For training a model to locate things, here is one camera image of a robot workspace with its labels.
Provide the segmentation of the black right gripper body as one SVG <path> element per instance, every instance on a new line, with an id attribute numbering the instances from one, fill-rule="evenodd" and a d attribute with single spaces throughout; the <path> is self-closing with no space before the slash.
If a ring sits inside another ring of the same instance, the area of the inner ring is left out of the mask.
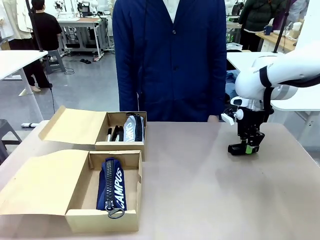
<path id="1" fill-rule="evenodd" d="M 237 135 L 242 141 L 246 140 L 248 145 L 260 145 L 265 134 L 260 131 L 260 126 L 265 122 L 265 112 L 255 111 L 240 107 L 242 119 L 237 120 Z"/>

